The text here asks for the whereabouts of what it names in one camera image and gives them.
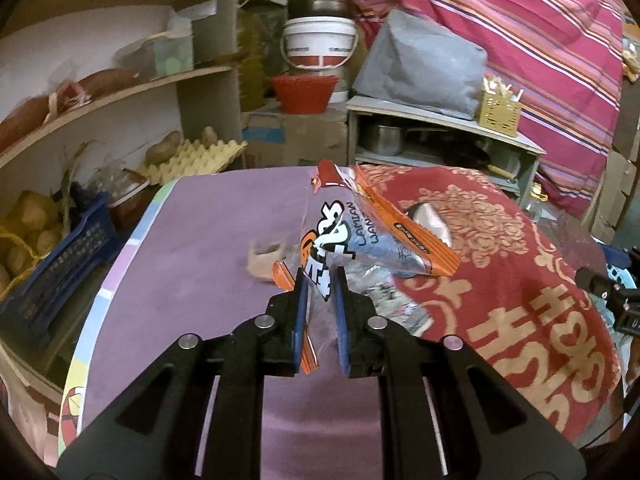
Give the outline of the yellow egg tray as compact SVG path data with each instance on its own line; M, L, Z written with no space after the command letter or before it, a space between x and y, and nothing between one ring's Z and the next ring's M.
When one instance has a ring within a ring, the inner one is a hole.
M183 177L219 174L247 148L247 142L218 140L206 148L200 141L184 140L179 144L177 153L160 165L143 165L140 174L152 185L165 185Z

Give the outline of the grey low shelf unit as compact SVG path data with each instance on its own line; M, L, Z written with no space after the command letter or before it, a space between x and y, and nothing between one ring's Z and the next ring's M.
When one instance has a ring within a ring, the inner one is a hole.
M523 133L515 138L491 131L474 120L464 120L388 101L354 96L346 103L348 116L348 161L410 167L461 167L475 169L523 207L539 159L546 151ZM399 127L404 150L395 156L377 155L361 144L376 125ZM492 174L494 165L518 175L509 181Z

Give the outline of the light blue plastic basket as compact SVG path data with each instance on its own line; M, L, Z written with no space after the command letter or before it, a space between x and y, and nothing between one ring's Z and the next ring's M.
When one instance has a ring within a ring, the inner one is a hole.
M627 269L622 269L619 266L612 266L612 264L608 263L606 265L606 275L610 280L620 284L623 288L637 288L634 277Z

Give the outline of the dark blue plastic crate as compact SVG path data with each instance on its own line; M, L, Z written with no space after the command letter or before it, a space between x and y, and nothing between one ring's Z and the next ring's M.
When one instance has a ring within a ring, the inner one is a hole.
M50 326L67 299L98 266L112 262L122 248L101 192L70 232L17 290L1 301L1 339L17 352L40 352Z

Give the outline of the striped pink red curtain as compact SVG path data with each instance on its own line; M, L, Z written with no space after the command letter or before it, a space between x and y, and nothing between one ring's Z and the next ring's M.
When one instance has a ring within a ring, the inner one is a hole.
M354 0L373 40L390 10L421 15L478 44L487 70L522 90L518 130L546 154L537 178L581 217L603 174L620 116L620 0Z

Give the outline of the cardboard box blue label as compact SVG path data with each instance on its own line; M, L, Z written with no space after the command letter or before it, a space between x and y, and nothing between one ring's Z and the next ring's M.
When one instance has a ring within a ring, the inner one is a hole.
M284 122L279 114L247 113L242 127L244 141L283 144L285 142Z

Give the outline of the clear yellow label bottle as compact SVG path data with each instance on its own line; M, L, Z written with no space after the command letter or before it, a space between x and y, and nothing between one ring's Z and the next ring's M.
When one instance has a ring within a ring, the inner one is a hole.
M544 204L548 202L548 195L542 189L539 182L534 182L530 188L530 199L527 204L527 215L530 220L537 223L544 212Z

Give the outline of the black silver foil bag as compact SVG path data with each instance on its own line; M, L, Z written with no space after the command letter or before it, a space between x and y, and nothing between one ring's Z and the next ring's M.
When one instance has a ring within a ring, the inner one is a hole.
M405 215L437 236L446 246L452 247L448 226L429 203L414 204L406 210Z

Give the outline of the yellow oil jug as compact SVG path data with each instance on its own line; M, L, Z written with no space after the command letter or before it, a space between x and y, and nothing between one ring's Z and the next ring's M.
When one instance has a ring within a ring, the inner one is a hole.
M241 55L239 65L240 107L242 112L265 104L268 80L265 73L262 22L246 7L250 0L236 0L236 42Z

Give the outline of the orange clear snack bag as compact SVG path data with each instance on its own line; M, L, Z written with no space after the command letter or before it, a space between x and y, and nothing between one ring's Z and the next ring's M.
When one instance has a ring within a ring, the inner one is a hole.
M272 280L291 290L297 272L309 282L300 366L309 374L336 336L337 301L331 272L351 262L382 266L398 278L450 278L460 266L454 250L375 191L360 166L341 168L322 160L311 178L300 240L272 266Z

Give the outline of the black white patterned packet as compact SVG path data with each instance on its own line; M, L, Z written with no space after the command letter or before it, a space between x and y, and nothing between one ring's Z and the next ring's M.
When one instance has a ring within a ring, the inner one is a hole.
M349 289L368 296L377 315L389 318L417 337L433 325L427 310L396 286L392 271L382 266L351 262L346 264L345 272Z

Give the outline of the clear plastic storage box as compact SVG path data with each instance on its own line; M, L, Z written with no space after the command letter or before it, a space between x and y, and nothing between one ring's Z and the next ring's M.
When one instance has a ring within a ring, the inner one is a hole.
M119 49L115 63L131 70L143 82L190 72L194 67L193 39L190 32L159 32Z

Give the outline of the red plastic basket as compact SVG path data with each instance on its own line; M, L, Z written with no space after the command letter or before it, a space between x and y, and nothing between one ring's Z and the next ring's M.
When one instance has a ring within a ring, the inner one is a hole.
M279 75L270 78L282 112L290 115L322 114L337 83L338 78L333 75Z

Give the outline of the yellow chopstick holder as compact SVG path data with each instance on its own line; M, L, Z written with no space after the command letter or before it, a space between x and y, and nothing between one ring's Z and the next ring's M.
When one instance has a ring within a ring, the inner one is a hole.
M515 138L522 114L523 94L523 88L513 88L498 76L484 77L478 123L486 129Z

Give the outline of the wooden handled pan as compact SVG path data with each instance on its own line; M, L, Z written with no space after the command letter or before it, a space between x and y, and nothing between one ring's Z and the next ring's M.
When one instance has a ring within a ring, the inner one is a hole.
M490 171L492 174L495 174L496 176L509 180L509 181L516 181L518 180L518 175L514 174L513 172L510 171L506 171L500 167L494 166L494 165L487 165L486 166L487 170Z

